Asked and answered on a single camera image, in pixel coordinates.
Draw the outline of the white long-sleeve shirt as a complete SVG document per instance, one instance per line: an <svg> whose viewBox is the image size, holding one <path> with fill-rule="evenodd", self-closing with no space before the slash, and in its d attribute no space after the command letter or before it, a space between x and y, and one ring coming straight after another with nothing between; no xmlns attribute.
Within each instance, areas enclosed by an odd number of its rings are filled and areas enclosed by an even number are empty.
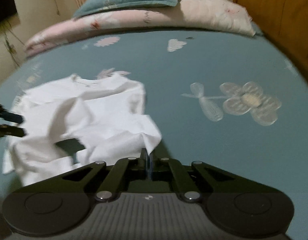
<svg viewBox="0 0 308 240"><path fill-rule="evenodd" d="M24 186L95 161L108 165L152 152L162 135L145 114L146 92L125 71L86 80L73 74L27 89L12 111L24 117L26 136L9 137L2 172L16 172Z"/></svg>

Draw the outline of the teal floral bed sheet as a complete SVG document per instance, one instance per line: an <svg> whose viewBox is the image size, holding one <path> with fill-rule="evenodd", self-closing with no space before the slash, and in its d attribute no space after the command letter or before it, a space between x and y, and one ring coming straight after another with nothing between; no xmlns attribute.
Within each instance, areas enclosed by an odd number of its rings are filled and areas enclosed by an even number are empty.
<svg viewBox="0 0 308 240"><path fill-rule="evenodd" d="M204 161L285 192L295 207L288 233L308 239L308 85L265 37L166 29L89 38L26 61L0 86L0 104L108 69L145 86L146 113L163 137L159 156Z"/></svg>

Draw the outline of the wooden headboard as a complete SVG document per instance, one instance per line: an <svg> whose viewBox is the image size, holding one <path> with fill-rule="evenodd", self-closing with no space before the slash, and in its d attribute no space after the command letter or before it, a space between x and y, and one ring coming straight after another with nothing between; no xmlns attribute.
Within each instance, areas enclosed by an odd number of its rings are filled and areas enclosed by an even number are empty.
<svg viewBox="0 0 308 240"><path fill-rule="evenodd" d="M265 36L308 83L308 0L233 0L245 7Z"/></svg>

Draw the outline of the pink floral folded quilt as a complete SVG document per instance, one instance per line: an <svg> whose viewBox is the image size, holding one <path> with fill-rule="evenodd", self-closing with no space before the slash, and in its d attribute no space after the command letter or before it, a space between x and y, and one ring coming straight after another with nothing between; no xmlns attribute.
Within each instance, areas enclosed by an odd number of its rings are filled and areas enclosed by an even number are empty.
<svg viewBox="0 0 308 240"><path fill-rule="evenodd" d="M175 7L116 10L52 25L25 43L32 57L53 47L106 33L155 27L200 28L254 36L247 10L228 0L181 0Z"/></svg>

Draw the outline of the wall-mounted black television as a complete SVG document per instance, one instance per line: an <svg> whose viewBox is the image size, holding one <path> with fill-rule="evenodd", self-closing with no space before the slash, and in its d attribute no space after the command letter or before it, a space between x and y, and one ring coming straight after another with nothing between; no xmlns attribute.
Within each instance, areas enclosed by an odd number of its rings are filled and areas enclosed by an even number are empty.
<svg viewBox="0 0 308 240"><path fill-rule="evenodd" d="M0 23L17 14L15 0L0 0Z"/></svg>

